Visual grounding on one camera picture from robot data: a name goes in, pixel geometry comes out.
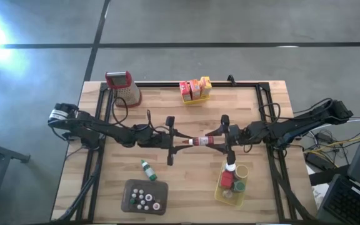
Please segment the white bottle cap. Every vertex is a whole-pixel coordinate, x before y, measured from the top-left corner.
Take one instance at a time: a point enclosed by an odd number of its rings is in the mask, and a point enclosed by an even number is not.
[[[226,163],[225,168],[226,168],[227,171],[233,172],[233,171],[236,170],[236,164],[234,163],[234,164],[232,164],[232,165],[228,165],[228,164]]]
[[[145,196],[145,200],[146,200],[146,201],[151,201],[152,199],[153,199],[152,194],[147,194],[147,195]]]
[[[158,210],[161,208],[161,205],[158,202],[155,202],[152,207],[154,208],[154,210]]]

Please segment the juice box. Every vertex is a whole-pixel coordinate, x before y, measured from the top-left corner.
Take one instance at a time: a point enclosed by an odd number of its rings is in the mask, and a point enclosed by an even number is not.
[[[211,92],[212,84],[209,77],[201,77],[199,81],[199,85],[201,87],[201,96],[208,96],[209,92]]]
[[[182,98],[185,101],[191,101],[191,93],[187,81],[180,82],[179,87]]]
[[[201,96],[201,89],[199,88],[199,82],[197,79],[190,80],[191,98],[197,100]]]

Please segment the small green bottle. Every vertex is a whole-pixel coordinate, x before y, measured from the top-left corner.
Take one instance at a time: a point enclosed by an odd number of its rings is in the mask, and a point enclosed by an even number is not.
[[[141,166],[150,181],[155,181],[158,178],[148,162],[141,160]]]

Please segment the laptop keyboard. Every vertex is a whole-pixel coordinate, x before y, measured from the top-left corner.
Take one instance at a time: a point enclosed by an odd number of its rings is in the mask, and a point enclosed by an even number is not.
[[[338,179],[324,208],[345,223],[360,224],[360,194],[351,185]]]

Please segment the box grater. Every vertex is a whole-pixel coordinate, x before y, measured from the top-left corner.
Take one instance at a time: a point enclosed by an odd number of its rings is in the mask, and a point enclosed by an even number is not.
[[[105,74],[107,85],[114,90],[114,97],[122,97],[129,108],[141,104],[141,91],[134,83],[129,71],[107,72]],[[124,102],[118,99],[117,107],[124,107]]]

